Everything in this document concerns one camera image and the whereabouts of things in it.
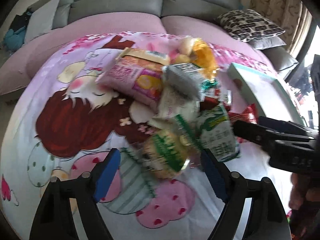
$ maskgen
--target red snack package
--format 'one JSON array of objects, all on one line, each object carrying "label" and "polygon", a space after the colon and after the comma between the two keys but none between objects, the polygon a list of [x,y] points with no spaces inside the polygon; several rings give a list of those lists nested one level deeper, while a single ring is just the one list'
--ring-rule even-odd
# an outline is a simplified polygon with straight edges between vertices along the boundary
[{"label": "red snack package", "polygon": [[[258,114],[255,104],[249,105],[241,114],[228,112],[228,116],[231,124],[234,124],[235,121],[241,120],[249,123],[257,123]],[[247,140],[237,137],[238,143],[247,142]]]}]

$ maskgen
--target pile of snacks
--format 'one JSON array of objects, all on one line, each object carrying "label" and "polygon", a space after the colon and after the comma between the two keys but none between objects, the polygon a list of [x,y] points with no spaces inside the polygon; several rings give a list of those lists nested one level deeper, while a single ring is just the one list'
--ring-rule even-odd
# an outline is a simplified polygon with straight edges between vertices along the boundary
[{"label": "pile of snacks", "polygon": [[96,80],[155,112],[148,123],[160,130],[137,149],[137,156],[159,179],[180,174],[204,148],[219,161],[239,154],[229,119],[239,115],[228,115],[231,91],[221,92],[210,47],[199,38],[186,37],[178,50],[170,59],[156,51],[126,48]]}]

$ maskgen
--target metal screw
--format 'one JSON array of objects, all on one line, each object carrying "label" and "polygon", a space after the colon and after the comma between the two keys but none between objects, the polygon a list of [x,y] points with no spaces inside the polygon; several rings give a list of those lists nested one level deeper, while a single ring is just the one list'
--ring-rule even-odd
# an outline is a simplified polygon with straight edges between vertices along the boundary
[{"label": "metal screw", "polygon": [[50,178],[50,182],[56,182],[58,180],[58,178],[56,176],[53,176]]},{"label": "metal screw", "polygon": [[236,171],[233,171],[233,172],[231,172],[231,177],[237,179],[237,178],[240,177],[240,174],[238,172],[236,172]]},{"label": "metal screw", "polygon": [[81,174],[81,176],[83,177],[83,178],[88,178],[88,177],[90,177],[90,172],[88,172],[88,171],[85,171],[84,173],[82,173]]},{"label": "metal screw", "polygon": [[264,178],[262,179],[262,181],[265,182],[265,183],[270,183],[270,182],[271,182],[271,179],[269,179],[269,178],[267,178],[267,177],[264,177]]}]

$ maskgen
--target pillow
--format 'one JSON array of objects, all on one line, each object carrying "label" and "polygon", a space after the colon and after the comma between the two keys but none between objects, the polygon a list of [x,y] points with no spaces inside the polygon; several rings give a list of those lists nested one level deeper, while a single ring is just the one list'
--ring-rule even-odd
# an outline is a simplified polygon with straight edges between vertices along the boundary
[{"label": "pillow", "polygon": [[60,0],[51,0],[31,15],[24,39],[25,44],[52,30],[53,19],[59,1]]},{"label": "pillow", "polygon": [[273,64],[273,68],[277,71],[283,71],[287,68],[295,67],[299,62],[292,57],[283,47],[274,47],[262,50],[264,55],[268,57]]},{"label": "pillow", "polygon": [[234,10],[218,16],[217,21],[229,35],[243,42],[258,41],[285,32],[278,25],[254,10]]},{"label": "pillow", "polygon": [[286,43],[278,36],[260,41],[249,41],[248,43],[253,49],[269,49],[286,45]]}]

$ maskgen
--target curtain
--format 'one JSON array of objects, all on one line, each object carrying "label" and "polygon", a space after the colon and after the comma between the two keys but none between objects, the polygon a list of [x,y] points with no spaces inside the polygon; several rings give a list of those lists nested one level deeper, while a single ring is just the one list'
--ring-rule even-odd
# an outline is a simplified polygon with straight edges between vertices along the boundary
[{"label": "curtain", "polygon": [[251,0],[250,9],[270,19],[285,30],[279,37],[285,49],[297,57],[306,39],[312,16],[301,0]]}]

